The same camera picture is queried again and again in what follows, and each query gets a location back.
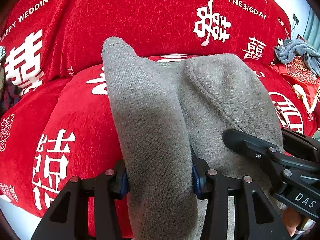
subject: metal screw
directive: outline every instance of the metal screw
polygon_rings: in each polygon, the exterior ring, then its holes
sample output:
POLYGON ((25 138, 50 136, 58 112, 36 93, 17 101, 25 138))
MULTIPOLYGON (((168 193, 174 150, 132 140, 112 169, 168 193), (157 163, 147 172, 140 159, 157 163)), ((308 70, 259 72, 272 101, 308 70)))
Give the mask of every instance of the metal screw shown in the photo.
POLYGON ((252 182, 252 178, 250 176, 244 176, 243 180, 247 183, 251 183, 252 182))
POLYGON ((214 176, 214 175, 217 175, 217 171, 214 169, 210 169, 208 170, 208 174, 214 176))
POLYGON ((72 176, 71 178, 70 178, 70 181, 71 182, 77 182, 79 180, 79 177, 78 176, 72 176))
POLYGON ((284 169, 283 173, 287 176, 287 177, 291 177, 292 176, 292 172, 288 169, 284 169))
POLYGON ((115 171, 112 170, 112 169, 106 170, 105 174, 108 175, 108 176, 111 176, 111 175, 115 174, 115 171))

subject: gray towel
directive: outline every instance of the gray towel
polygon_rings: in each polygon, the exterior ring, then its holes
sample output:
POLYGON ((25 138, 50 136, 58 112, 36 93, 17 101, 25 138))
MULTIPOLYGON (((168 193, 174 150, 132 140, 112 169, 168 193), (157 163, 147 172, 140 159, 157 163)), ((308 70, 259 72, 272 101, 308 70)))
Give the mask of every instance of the gray towel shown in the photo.
POLYGON ((5 48, 0 46, 0 99, 2 98, 3 87, 4 87, 4 67, 2 66, 2 60, 5 57, 5 48))
POLYGON ((295 55, 303 56, 309 70, 320 76, 320 54, 303 40, 295 39, 291 41, 290 38, 286 38, 283 45, 275 46, 274 51, 278 60, 283 64, 293 61, 295 55))
MULTIPOLYGON (((102 58, 136 240, 200 239, 207 201, 193 193, 189 145, 210 167, 230 177, 250 175, 268 192, 267 176, 222 141, 223 132, 235 128, 282 145, 268 92, 238 57, 156 63, 111 37, 102 58)), ((234 210, 229 213, 232 231, 234 210)))

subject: red decorative pillow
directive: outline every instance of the red decorative pillow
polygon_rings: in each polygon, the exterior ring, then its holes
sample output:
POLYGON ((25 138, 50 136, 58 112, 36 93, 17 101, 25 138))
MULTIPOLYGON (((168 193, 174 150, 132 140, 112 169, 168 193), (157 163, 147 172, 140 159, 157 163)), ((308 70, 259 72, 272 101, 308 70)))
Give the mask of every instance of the red decorative pillow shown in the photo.
POLYGON ((294 60, 288 64, 277 63, 269 66, 292 85, 293 91, 303 101, 306 110, 313 112, 316 107, 320 79, 308 69, 303 57, 295 56, 294 60))
POLYGON ((60 92, 70 79, 59 78, 29 92, 1 118, 0 191, 12 204, 40 216, 35 208, 32 164, 60 92))
POLYGON ((320 87, 317 90, 316 98, 317 98, 317 104, 316 104, 316 107, 315 107, 315 110, 313 111, 313 113, 316 118, 317 131, 320 131, 320 103, 319 103, 320 102, 320 87))
MULTIPOLYGON (((106 86, 103 65, 97 65, 76 74, 61 91, 38 138, 33 163, 39 167, 32 180, 34 208, 41 216, 72 176, 95 177, 122 159, 106 86)), ((132 238, 126 199, 116 201, 116 211, 123 237, 132 238)), ((94 235, 93 202, 88 215, 94 235)))
POLYGON ((308 136, 316 131, 316 119, 292 91, 291 85, 268 65, 245 62, 267 89, 281 126, 308 136))

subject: red cushion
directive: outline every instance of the red cushion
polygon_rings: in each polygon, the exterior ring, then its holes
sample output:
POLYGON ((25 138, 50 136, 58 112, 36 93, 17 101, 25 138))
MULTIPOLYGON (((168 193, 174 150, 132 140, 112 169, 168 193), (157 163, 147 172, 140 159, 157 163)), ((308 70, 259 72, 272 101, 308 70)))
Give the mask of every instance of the red cushion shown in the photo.
POLYGON ((281 74, 293 88, 298 85, 301 100, 305 97, 306 109, 313 112, 320 79, 308 69, 303 57, 295 56, 294 60, 288 64, 276 63, 269 66, 281 74))
MULTIPOLYGON (((44 128, 41 140, 44 142, 43 149, 38 147, 41 152, 36 152, 36 156, 40 154, 42 159, 40 170, 33 180, 38 181, 40 178, 42 183, 42 187, 38 187, 41 216, 47 210, 45 194, 48 195, 47 199, 54 199, 57 195, 48 188, 61 190, 74 175, 82 179, 95 177, 106 169, 113 168, 116 161, 122 159, 109 99, 103 94, 106 90, 99 90, 99 87, 106 87, 105 78, 100 76, 103 73, 101 68, 102 65, 90 67, 72 78, 60 93, 59 101, 44 128), (49 142, 51 139, 57 139, 59 134, 66 140, 60 147, 57 146, 57 142, 49 142), (56 159, 48 161, 52 165, 49 171, 63 173, 58 176, 58 185, 56 175, 52 175, 52 184, 49 177, 45 177, 45 158, 56 159)), ((93 203, 91 204, 89 233, 94 235, 93 203)), ((132 237, 126 199, 117 201, 116 209, 123 236, 132 237)))
POLYGON ((233 53, 270 64, 290 23, 273 0, 21 0, 0 45, 8 77, 27 88, 102 63, 110 36, 142 57, 233 53))
POLYGON ((34 205, 32 165, 42 131, 69 80, 60 78, 31 91, 1 118, 2 125, 11 127, 5 136, 6 147, 0 151, 0 183, 14 187, 14 193, 7 194, 13 204, 37 216, 40 213, 34 205))
POLYGON ((291 85, 267 65, 245 62, 265 86, 275 106, 281 125, 285 128, 313 136, 316 119, 308 113, 302 101, 297 98, 291 85))

